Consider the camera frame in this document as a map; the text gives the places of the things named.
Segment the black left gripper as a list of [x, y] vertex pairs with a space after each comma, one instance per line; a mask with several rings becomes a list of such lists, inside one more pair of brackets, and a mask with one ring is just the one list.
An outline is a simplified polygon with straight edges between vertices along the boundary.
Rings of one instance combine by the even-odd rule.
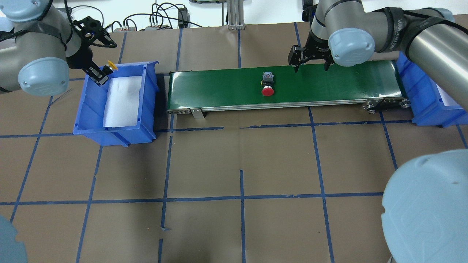
[[93, 61], [93, 53], [89, 46], [80, 48], [71, 56], [71, 68], [82, 70], [98, 86], [104, 85], [113, 73], [108, 65], [99, 68]]

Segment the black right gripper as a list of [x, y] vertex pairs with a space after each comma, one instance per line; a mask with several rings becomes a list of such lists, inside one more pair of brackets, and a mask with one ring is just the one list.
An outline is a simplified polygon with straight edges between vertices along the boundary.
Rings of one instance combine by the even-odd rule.
[[309, 33], [303, 47], [293, 45], [288, 55], [288, 65], [293, 67], [294, 73], [298, 73], [299, 67], [310, 60], [324, 60], [324, 71], [328, 71], [334, 64], [328, 41], [319, 38], [314, 33]]

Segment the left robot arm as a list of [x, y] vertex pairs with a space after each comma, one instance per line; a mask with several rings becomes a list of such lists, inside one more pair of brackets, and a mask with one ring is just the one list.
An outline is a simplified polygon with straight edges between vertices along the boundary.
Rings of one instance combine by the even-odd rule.
[[100, 20], [90, 16], [74, 20], [65, 1], [65, 11], [52, 0], [2, 0], [1, 12], [12, 24], [1, 31], [1, 94], [22, 90], [33, 96], [54, 96], [69, 86], [69, 70], [82, 70], [95, 84], [104, 85], [118, 68], [98, 66], [91, 46], [116, 48], [117, 44]]

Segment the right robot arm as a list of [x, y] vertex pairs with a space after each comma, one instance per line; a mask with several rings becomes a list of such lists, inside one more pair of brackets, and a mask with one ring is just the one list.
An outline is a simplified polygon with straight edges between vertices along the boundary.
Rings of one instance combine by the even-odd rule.
[[[399, 51], [467, 110], [467, 29], [443, 8], [366, 12], [360, 0], [303, 2], [309, 36], [293, 46], [297, 72], [310, 60], [351, 67], [374, 53]], [[381, 224], [390, 263], [467, 262], [467, 150], [408, 160], [382, 196]]]

